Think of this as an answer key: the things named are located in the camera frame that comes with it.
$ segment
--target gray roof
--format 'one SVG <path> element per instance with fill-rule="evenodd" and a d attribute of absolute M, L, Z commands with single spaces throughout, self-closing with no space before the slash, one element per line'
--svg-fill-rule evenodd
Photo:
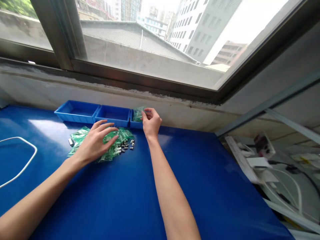
<path fill-rule="evenodd" d="M 85 20 L 81 21 L 81 26 L 85 35 L 135 49 L 140 49 L 143 30 L 141 50 L 179 61 L 197 62 L 136 22 Z"/>

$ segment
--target hand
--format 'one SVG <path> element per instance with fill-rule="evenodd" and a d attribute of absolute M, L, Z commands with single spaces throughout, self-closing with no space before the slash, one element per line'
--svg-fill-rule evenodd
<path fill-rule="evenodd" d="M 148 141 L 153 139 L 158 140 L 158 132 L 162 119 L 154 108 L 146 108 L 145 111 L 148 112 L 141 111 L 144 134 Z"/>
<path fill-rule="evenodd" d="M 100 120 L 96 122 L 83 143 L 80 145 L 76 153 L 71 157 L 76 159 L 81 164 L 81 167 L 93 162 L 98 157 L 106 153 L 112 144 L 115 143 L 119 136 L 114 136 L 108 143 L 103 144 L 103 138 L 110 132 L 117 131 L 118 129 L 113 126 L 114 123 L 106 123 L 107 120 Z"/>

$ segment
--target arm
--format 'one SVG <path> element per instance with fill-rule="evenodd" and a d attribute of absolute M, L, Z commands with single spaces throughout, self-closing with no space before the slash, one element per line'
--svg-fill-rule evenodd
<path fill-rule="evenodd" d="M 201 239 L 189 203 L 158 142 L 162 119 L 153 108 L 142 112 L 161 214 L 168 239 Z"/>
<path fill-rule="evenodd" d="M 102 139 L 108 133 L 118 129 L 107 128 L 114 123 L 102 124 L 105 122 L 106 120 L 96 122 L 77 152 L 0 218 L 1 240 L 29 239 L 77 172 L 109 150 L 118 136 L 105 145 Z"/>

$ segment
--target white cable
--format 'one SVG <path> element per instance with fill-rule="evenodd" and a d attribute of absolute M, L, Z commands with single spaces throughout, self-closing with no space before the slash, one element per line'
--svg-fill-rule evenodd
<path fill-rule="evenodd" d="M 302 194 L 301 194 L 301 189 L 298 185 L 298 183 L 296 182 L 296 180 L 294 180 L 293 177 L 291 177 L 288 173 L 284 172 L 284 171 L 281 171 L 281 170 L 278 170 L 278 169 L 275 169 L 275 168 L 272 168 L 272 170 L 274 171 L 278 171 L 278 172 L 282 172 L 283 174 L 287 175 L 289 178 L 291 178 L 291 180 L 294 182 L 294 184 L 296 185 L 297 187 L 297 191 L 298 191 L 298 211 L 299 211 L 299 215 L 300 216 L 303 216 L 302 214 Z"/>
<path fill-rule="evenodd" d="M 7 138 L 7 139 L 4 139 L 4 140 L 1 140 L 0 142 L 4 142 L 6 140 L 10 140 L 10 139 L 14 139 L 14 138 L 18 138 L 18 139 L 24 141 L 25 143 L 29 144 L 31 147 L 34 148 L 34 153 L 33 153 L 32 157 L 30 158 L 30 160 L 27 162 L 27 164 L 24 166 L 24 168 L 18 173 L 18 175 L 15 176 L 14 178 L 12 178 L 11 180 L 9 180 L 8 182 L 0 185 L 0 188 L 4 187 L 5 185 L 8 185 L 9 183 L 11 183 L 15 179 L 17 179 L 17 177 L 19 177 L 21 175 L 21 173 L 23 173 L 23 171 L 26 170 L 27 166 L 31 163 L 32 159 L 34 158 L 34 156 L 37 154 L 37 151 L 38 151 L 38 149 L 37 149 L 37 147 L 35 145 L 33 145 L 32 143 L 29 143 L 27 140 L 23 139 L 22 137 Z"/>

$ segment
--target blue storage tray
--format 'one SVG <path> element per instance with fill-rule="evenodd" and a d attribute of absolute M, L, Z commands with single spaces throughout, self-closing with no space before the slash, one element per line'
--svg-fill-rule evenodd
<path fill-rule="evenodd" d="M 131 116 L 130 128 L 142 129 L 143 128 L 142 122 L 135 122 L 135 121 L 132 120 L 133 119 L 133 109 L 131 109 L 130 116 Z"/>
<path fill-rule="evenodd" d="M 102 105 L 94 117 L 96 122 L 107 119 L 108 122 L 113 122 L 117 127 L 127 127 L 130 113 L 131 111 L 129 108 Z"/>
<path fill-rule="evenodd" d="M 94 115 L 99 110 L 99 107 L 99 104 L 69 100 L 62 104 L 54 113 L 62 121 L 94 124 Z"/>

